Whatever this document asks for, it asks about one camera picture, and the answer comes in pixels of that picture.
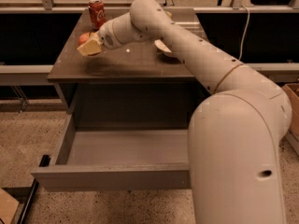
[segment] gray drawer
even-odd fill
[[[187,130],[196,82],[82,84],[50,166],[48,191],[188,189]]]

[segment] red soda can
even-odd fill
[[[94,30],[99,30],[106,22],[103,2],[101,0],[91,0],[88,9],[90,11],[91,21]]]

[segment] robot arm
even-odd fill
[[[201,224],[286,223],[278,143],[292,108],[275,83],[176,25],[154,0],[104,24],[99,36],[116,49],[161,39],[212,94],[189,127],[195,218]]]

